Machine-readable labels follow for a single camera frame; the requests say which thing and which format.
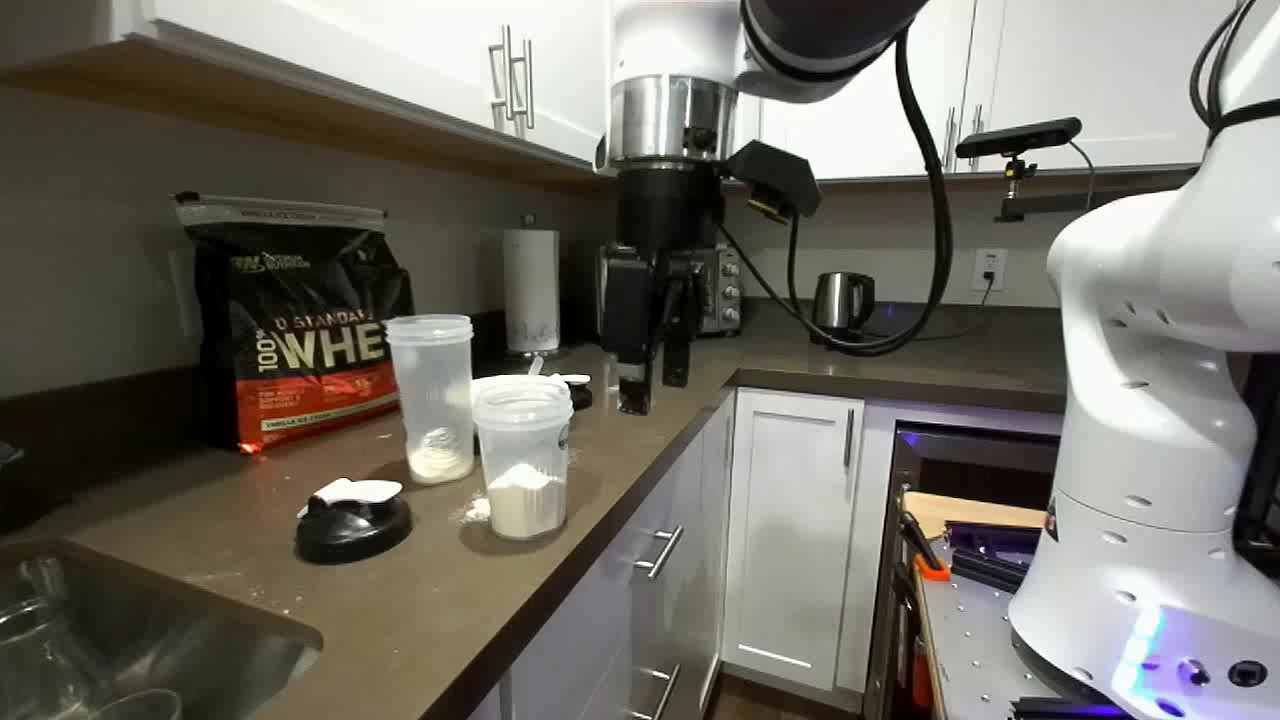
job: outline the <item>stainless steel sink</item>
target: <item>stainless steel sink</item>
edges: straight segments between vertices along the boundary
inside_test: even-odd
[[[252,714],[320,660],[320,633],[111,555],[0,548],[0,720],[94,714],[168,688],[184,720]]]

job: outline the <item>wall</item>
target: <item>wall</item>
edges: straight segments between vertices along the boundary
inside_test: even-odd
[[[607,218],[572,192],[0,90],[0,401],[196,365],[184,186],[390,209],[416,308],[456,313],[499,308],[503,222],[595,240]]]
[[[1024,222],[994,222],[1002,192],[952,183],[956,218],[956,259],[944,304],[981,304],[985,291],[973,289],[973,253],[1003,247],[1007,270],[1003,289],[987,297],[996,308],[1058,308],[1046,254],[1054,236],[1072,218],[1027,214]],[[765,281],[786,291],[788,266],[788,228],[732,198],[729,228],[743,240]],[[925,186],[825,186],[825,203],[801,222],[797,289],[812,297],[825,266],[847,266],[878,275],[878,297],[885,298],[925,298],[934,270],[934,203]]]

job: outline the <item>cup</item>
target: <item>cup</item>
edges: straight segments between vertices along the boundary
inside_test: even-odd
[[[448,484],[472,470],[472,319],[390,319],[401,385],[405,456],[416,484]]]
[[[497,537],[534,540],[565,525],[572,395],[551,376],[478,379],[480,466]]]

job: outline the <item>brown countertop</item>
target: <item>brown countertop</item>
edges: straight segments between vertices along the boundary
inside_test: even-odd
[[[812,347],[778,314],[758,314],[750,335],[695,345],[693,385],[655,387],[651,416],[621,416],[599,401],[595,347],[557,365],[592,372],[595,404],[572,419],[572,515],[551,540],[503,542],[468,525],[480,493],[472,470],[460,484],[414,487],[416,533],[393,553],[339,567],[302,562],[292,518],[325,478],[405,476],[397,416],[261,460],[180,456],[25,537],[69,537],[318,629],[325,637],[318,667],[264,714],[460,714],[723,401],[723,385],[1038,413],[1064,404],[1054,313],[956,313],[934,338],[885,360]]]

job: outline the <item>white powder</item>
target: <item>white powder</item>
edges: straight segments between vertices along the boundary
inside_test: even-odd
[[[513,462],[489,484],[491,533],[529,540],[565,525],[565,476]]]
[[[407,466],[420,484],[448,484],[472,470],[472,456],[456,449],[414,449]]]

